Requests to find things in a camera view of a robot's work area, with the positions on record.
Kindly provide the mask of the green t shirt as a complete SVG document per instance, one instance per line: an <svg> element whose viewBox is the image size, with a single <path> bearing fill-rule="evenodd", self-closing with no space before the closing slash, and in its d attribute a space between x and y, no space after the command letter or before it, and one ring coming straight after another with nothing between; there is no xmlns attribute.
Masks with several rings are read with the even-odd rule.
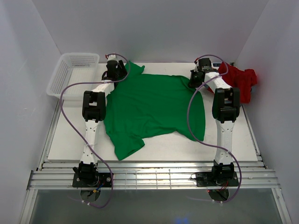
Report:
<svg viewBox="0 0 299 224"><path fill-rule="evenodd" d="M130 62L128 77L107 96L106 134L118 160L145 146L144 139L178 132L203 141L206 117L203 97L178 75L144 73L145 66Z"/></svg>

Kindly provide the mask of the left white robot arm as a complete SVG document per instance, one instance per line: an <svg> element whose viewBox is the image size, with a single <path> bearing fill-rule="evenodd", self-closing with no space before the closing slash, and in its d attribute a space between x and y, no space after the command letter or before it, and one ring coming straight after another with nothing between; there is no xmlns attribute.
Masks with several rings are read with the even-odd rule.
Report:
<svg viewBox="0 0 299 224"><path fill-rule="evenodd" d="M100 181L93 150L97 129L106 117L107 96L117 86L116 81L124 78L128 73L123 61L119 60L115 54L107 56L106 68L107 70L101 78L103 83L91 91L85 91L83 95L82 115L85 121L85 140L87 142L78 168L73 169L78 175L78 179L91 187Z"/></svg>

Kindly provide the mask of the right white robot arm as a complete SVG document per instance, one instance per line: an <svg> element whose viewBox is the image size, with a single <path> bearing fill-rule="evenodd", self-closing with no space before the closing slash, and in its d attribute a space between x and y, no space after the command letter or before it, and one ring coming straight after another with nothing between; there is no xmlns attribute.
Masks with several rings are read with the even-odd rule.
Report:
<svg viewBox="0 0 299 224"><path fill-rule="evenodd" d="M199 57L191 70L189 87L206 86L214 93L212 116L217 127L217 148L210 172L198 172L195 175L199 186L238 185L234 170L232 135L234 124L240 114L240 90L227 84L217 69L212 67L208 57Z"/></svg>

